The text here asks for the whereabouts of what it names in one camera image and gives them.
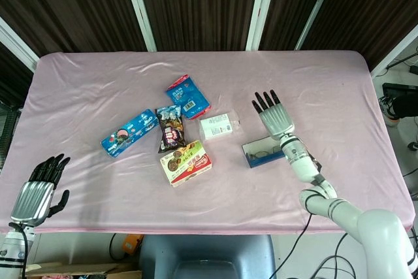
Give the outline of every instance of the silver robotic hand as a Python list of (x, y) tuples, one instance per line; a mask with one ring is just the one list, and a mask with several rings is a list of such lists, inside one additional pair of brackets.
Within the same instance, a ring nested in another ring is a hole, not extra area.
[(410, 279), (418, 258), (399, 218), (388, 210), (363, 212), (345, 199), (337, 198), (333, 186), (320, 173), (321, 165), (305, 144), (293, 134), (295, 125), (273, 90), (252, 101), (273, 139), (280, 141), (286, 159), (298, 179), (309, 183), (300, 192), (300, 204), (309, 213), (331, 219), (363, 245), (368, 279)]
[(21, 270), (25, 278), (26, 258), (35, 239), (34, 228), (67, 204), (70, 191), (66, 189), (60, 202), (51, 206), (61, 174), (70, 161), (70, 157), (63, 158), (64, 154), (60, 154), (37, 165), (29, 181), (22, 186), (9, 223), (13, 230), (0, 249), (1, 279), (17, 279)]

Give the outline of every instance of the robotic hand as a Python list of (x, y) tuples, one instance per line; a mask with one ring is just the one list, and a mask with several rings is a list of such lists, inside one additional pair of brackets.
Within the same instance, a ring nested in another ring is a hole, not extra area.
[(35, 239), (33, 228), (62, 211), (67, 204), (70, 191), (66, 189), (58, 205), (51, 207), (61, 174), (70, 161), (70, 157), (63, 158), (64, 154), (60, 154), (37, 165), (29, 181), (22, 186), (9, 223), (14, 230), (7, 234), (0, 248), (1, 279), (17, 279), (21, 269), (25, 278), (27, 255)]
[(321, 164), (293, 134), (295, 125), (273, 90), (252, 101), (273, 139), (280, 141), (286, 159), (298, 179), (312, 187), (300, 192), (301, 205), (311, 214), (331, 219), (363, 245), (368, 279), (410, 279), (418, 258), (399, 218), (388, 210), (363, 212), (345, 199), (337, 198), (333, 186), (320, 173)]

